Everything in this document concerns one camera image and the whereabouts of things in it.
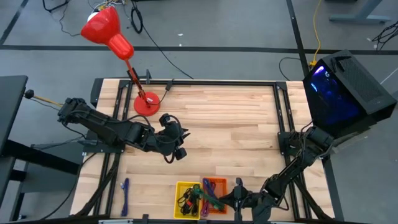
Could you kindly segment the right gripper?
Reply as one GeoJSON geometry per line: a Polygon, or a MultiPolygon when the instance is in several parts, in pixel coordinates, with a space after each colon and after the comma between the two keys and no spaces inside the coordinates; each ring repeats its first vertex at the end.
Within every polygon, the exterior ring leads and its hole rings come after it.
{"type": "Polygon", "coordinates": [[[241,210],[244,207],[252,209],[251,210],[252,220],[257,221],[259,218],[258,215],[256,214],[255,208],[259,204],[259,199],[260,199],[260,193],[247,190],[243,186],[243,181],[240,177],[236,178],[236,186],[232,191],[232,195],[228,194],[218,198],[219,204],[222,205],[222,207],[234,208],[234,221],[243,220],[241,210]]]}

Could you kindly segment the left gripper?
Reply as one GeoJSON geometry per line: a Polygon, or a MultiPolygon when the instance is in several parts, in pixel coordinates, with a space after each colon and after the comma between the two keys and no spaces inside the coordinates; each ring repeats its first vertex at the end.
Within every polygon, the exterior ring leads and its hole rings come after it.
{"type": "Polygon", "coordinates": [[[182,147],[184,139],[191,133],[183,128],[178,118],[165,113],[159,118],[163,130],[154,133],[156,149],[163,155],[166,162],[181,160],[186,155],[186,149],[182,147]]]}

